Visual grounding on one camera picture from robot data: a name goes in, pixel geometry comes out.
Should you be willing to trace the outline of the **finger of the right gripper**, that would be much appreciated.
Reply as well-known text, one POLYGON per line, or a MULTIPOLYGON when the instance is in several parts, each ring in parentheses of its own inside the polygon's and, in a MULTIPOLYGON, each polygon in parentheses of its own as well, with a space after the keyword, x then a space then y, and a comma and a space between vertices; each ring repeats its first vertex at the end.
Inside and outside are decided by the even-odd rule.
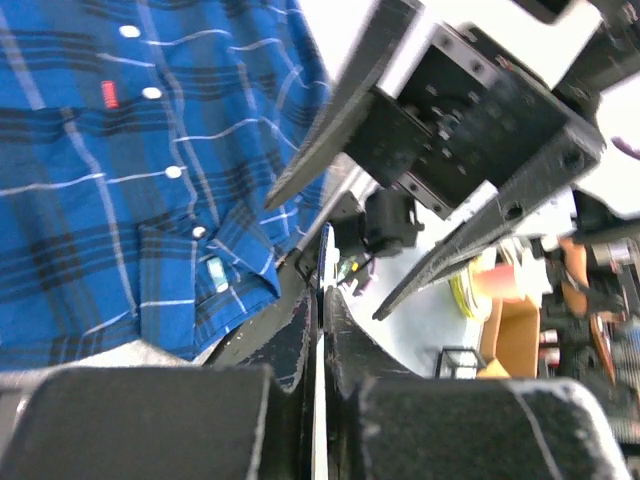
POLYGON ((304 190, 343 150, 363 121, 369 91, 385 72, 415 17, 420 1, 376 1, 350 51, 331 98, 298 152, 274 182, 264 206, 274 209, 304 190))
POLYGON ((385 320, 421 288, 463 268, 486 247, 511 233, 560 190, 593 170, 605 143, 558 137, 528 160, 470 219, 424 254, 382 301, 372 318, 385 320))

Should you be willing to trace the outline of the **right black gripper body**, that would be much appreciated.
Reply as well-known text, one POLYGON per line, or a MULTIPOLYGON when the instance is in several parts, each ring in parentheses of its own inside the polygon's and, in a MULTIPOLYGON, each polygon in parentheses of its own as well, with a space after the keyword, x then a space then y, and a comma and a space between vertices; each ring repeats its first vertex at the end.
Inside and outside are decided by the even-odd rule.
POLYGON ((483 184, 496 189, 536 156, 567 184, 598 164, 599 130, 480 29, 438 25, 396 96, 370 91, 344 151, 381 186, 445 219, 483 184))

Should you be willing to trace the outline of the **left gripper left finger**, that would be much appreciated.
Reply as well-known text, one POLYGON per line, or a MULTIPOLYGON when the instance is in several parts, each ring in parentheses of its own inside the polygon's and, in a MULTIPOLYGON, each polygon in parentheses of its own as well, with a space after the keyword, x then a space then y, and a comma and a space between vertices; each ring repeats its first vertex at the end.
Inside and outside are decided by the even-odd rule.
POLYGON ((73 368, 1 415, 5 479, 308 479, 315 295, 247 363, 73 368))

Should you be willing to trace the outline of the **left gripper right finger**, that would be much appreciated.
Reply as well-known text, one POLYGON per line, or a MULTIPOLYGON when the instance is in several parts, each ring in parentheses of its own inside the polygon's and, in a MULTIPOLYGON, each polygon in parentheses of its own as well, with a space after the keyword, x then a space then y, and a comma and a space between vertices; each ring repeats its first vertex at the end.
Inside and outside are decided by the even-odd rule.
POLYGON ((323 301, 332 479, 626 479, 596 398, 573 380, 425 379, 323 301))

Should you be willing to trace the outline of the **blue plaid shirt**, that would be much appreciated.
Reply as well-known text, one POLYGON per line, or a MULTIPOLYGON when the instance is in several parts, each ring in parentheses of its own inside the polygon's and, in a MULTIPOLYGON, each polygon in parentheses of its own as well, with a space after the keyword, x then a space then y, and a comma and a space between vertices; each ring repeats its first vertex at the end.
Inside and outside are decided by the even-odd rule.
POLYGON ((280 298, 324 181, 264 201, 329 85, 295 1, 1 5, 1 368, 191 362, 280 298))

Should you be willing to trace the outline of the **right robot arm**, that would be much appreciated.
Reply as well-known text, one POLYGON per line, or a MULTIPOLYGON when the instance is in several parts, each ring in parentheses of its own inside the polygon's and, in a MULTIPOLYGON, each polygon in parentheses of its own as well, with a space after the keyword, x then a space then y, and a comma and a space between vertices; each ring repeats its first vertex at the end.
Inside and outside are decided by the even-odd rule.
POLYGON ((333 227, 346 255, 414 246, 422 204, 441 217, 480 186, 496 193, 425 254, 375 312, 464 268, 599 163, 600 93, 639 70, 635 1, 519 1, 543 27, 586 27, 557 86, 475 25, 424 25, 419 1, 377 1, 329 104, 266 199, 274 208, 346 154, 377 181, 361 213, 333 227))

